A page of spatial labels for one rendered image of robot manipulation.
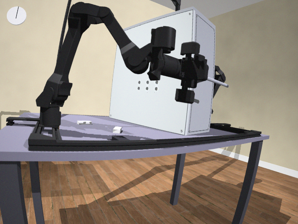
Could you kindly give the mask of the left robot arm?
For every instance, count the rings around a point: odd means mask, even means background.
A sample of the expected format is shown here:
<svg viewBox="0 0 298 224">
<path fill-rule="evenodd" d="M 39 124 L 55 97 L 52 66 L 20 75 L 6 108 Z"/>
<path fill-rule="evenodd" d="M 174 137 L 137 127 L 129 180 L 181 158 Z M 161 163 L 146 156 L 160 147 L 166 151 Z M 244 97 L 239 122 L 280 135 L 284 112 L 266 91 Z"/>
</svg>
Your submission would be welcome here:
<svg viewBox="0 0 298 224">
<path fill-rule="evenodd" d="M 219 73 L 219 75 L 216 74 L 216 71 Z M 218 81 L 221 81 L 223 83 L 226 80 L 226 77 L 225 77 L 224 73 L 220 70 L 219 66 L 216 66 L 216 65 L 215 65 L 214 79 L 215 80 L 218 80 Z M 218 91 L 218 89 L 219 89 L 220 86 L 221 85 L 214 83 L 213 98 L 214 98 L 215 94 L 217 93 L 217 91 Z"/>
</svg>

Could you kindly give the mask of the light grey panel with holes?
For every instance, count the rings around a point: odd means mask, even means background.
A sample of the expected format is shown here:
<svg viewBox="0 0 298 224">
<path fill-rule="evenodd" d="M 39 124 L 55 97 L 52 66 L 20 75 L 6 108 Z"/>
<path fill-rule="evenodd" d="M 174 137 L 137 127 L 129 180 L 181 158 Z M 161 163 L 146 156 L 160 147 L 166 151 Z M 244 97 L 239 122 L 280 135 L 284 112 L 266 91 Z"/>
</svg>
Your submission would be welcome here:
<svg viewBox="0 0 298 224">
<path fill-rule="evenodd" d="M 181 44 L 194 41 L 195 10 L 160 18 L 125 30 L 139 48 L 151 43 L 151 29 L 169 26 L 176 30 L 175 50 L 166 54 L 177 59 Z M 109 118 L 157 130 L 187 135 L 190 104 L 175 100 L 181 80 L 163 76 L 151 81 L 148 69 L 142 74 L 131 72 L 124 63 L 119 46 L 116 48 Z"/>
</svg>

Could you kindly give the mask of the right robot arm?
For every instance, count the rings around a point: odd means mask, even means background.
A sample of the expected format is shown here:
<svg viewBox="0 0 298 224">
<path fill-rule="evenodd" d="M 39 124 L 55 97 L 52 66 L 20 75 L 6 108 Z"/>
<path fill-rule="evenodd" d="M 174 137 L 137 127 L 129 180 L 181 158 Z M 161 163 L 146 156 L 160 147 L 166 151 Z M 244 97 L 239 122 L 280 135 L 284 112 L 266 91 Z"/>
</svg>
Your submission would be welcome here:
<svg viewBox="0 0 298 224">
<path fill-rule="evenodd" d="M 59 128 L 60 107 L 70 96 L 73 86 L 69 72 L 82 34 L 91 24 L 104 23 L 118 44 L 126 67 L 135 74 L 147 73 L 151 81 L 159 81 L 161 75 L 171 77 L 178 67 L 177 60 L 169 55 L 175 50 L 176 30 L 169 26 L 151 29 L 151 43 L 137 47 L 126 35 L 108 7 L 90 3 L 73 4 L 68 16 L 68 31 L 65 36 L 54 73 L 47 80 L 43 92 L 37 97 L 40 107 L 40 127 Z M 203 55 L 194 54 L 191 60 L 183 60 L 181 77 L 187 81 L 208 79 L 209 66 Z M 50 104 L 51 103 L 51 104 Z"/>
</svg>

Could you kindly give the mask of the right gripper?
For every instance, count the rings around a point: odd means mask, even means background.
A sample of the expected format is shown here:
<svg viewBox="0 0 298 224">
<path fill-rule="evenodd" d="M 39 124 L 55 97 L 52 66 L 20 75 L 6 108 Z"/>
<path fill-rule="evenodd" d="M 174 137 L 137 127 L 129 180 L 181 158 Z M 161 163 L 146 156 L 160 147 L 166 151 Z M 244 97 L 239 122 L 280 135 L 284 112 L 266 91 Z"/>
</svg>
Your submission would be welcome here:
<svg viewBox="0 0 298 224">
<path fill-rule="evenodd" d="M 181 72 L 184 72 L 184 65 L 182 65 L 183 60 L 191 60 L 192 54 L 200 53 L 200 44 L 197 42 L 185 42 L 181 44 L 181 52 L 180 55 L 186 55 L 182 59 L 177 59 L 178 67 L 176 73 L 171 76 L 171 78 L 181 80 L 182 89 L 176 89 L 175 100 L 177 102 L 183 102 L 192 104 L 194 103 L 195 93 L 193 90 L 188 90 L 188 88 L 196 88 L 197 83 L 203 82 L 199 80 L 186 81 L 181 77 Z"/>
</svg>

